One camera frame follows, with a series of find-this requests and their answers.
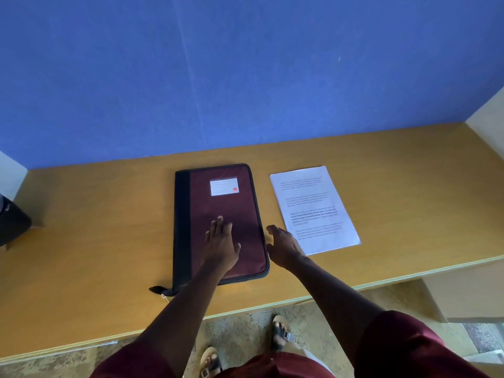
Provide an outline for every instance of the wall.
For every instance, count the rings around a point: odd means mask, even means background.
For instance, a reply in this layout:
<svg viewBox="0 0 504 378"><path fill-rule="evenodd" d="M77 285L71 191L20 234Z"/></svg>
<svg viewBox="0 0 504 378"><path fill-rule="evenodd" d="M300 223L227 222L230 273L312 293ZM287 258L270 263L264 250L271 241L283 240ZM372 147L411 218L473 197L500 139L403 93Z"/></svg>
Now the wall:
<svg viewBox="0 0 504 378"><path fill-rule="evenodd" d="M465 121L504 0L0 0L1 149L31 168Z"/></svg>
<svg viewBox="0 0 504 378"><path fill-rule="evenodd" d="M27 169L0 152L0 193L14 200L23 183Z"/></svg>
<svg viewBox="0 0 504 378"><path fill-rule="evenodd" d="M467 124L504 159L504 88ZM504 322L503 262L435 275L424 281L448 320Z"/></svg>
<svg viewBox="0 0 504 378"><path fill-rule="evenodd" d="M504 159L504 88L471 115L467 124Z"/></svg>

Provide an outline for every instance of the desk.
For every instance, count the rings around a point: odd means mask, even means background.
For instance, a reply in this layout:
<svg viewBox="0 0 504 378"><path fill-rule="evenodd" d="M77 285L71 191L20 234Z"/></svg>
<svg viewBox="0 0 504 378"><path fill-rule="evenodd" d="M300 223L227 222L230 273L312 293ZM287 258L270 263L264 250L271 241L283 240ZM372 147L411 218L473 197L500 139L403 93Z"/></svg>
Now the desk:
<svg viewBox="0 0 504 378"><path fill-rule="evenodd" d="M175 171L232 163L264 226L283 224L270 174L327 166L362 244L312 258L357 289L504 259L504 162L463 123L36 169L17 202L44 227L0 255L0 357L144 329L166 304L148 287L171 286ZM306 297L272 265L206 315Z"/></svg>

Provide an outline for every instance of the maroon sleeve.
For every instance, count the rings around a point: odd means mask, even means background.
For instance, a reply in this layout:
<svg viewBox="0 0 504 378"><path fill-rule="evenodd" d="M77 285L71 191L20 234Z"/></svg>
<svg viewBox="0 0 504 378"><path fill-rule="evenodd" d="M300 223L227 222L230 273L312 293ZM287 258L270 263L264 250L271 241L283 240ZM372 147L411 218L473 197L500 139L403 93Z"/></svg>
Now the maroon sleeve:
<svg viewBox="0 0 504 378"><path fill-rule="evenodd" d="M133 342L111 355L90 378L175 378L168 363L150 345Z"/></svg>
<svg viewBox="0 0 504 378"><path fill-rule="evenodd" d="M398 311L378 315L357 349L356 378L487 377L448 350L423 322Z"/></svg>

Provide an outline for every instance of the sandal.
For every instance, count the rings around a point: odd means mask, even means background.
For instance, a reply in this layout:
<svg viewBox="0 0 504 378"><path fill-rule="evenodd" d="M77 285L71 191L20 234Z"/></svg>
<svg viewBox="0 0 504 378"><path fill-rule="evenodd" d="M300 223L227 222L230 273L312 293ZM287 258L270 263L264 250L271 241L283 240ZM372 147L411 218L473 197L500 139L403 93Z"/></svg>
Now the sandal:
<svg viewBox="0 0 504 378"><path fill-rule="evenodd" d="M207 364L207 359L210 357L212 358L212 355L217 355L217 358L215 358L213 361L210 362L210 365L206 366ZM200 371L199 371L199 376L200 378L207 378L212 371L215 369L220 369L220 372L217 374L222 373L222 365L220 363L219 359L219 354L217 352L217 349L214 348L213 346L208 347L204 352L203 355L201 356L201 360L199 362L200 364Z"/></svg>
<svg viewBox="0 0 504 378"><path fill-rule="evenodd" d="M285 330L280 326L275 326L275 322L282 324ZM282 351L283 346L273 341L273 337L275 336L280 336L287 342L294 341L294 336L290 331L290 324L283 316L275 316L275 318L273 318L273 321L271 321L271 351Z"/></svg>

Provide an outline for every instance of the stack of paper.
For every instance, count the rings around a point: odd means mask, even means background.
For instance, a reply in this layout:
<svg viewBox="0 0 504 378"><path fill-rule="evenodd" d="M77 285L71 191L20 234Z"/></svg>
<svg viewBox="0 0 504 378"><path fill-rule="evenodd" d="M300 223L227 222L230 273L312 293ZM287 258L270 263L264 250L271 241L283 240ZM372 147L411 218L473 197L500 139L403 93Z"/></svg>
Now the stack of paper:
<svg viewBox="0 0 504 378"><path fill-rule="evenodd" d="M270 175L287 231L306 254L360 244L325 166Z"/></svg>

